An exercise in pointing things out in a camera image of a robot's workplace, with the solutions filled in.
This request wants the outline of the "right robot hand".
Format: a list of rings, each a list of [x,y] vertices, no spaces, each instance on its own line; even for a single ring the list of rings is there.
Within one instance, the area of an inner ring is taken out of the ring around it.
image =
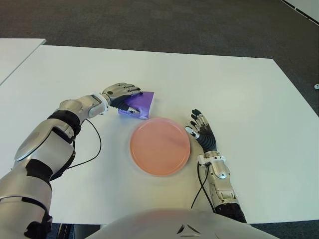
[[[191,118],[192,126],[186,126],[186,132],[197,140],[204,153],[216,151],[216,139],[206,117],[198,109],[193,109]]]

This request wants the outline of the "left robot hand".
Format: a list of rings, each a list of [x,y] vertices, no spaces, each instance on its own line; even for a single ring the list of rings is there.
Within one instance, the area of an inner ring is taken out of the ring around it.
[[[132,84],[117,83],[103,90],[102,96],[106,99],[111,107],[118,110],[129,112],[134,115],[139,115],[140,111],[130,107],[125,100],[142,94],[142,90]]]

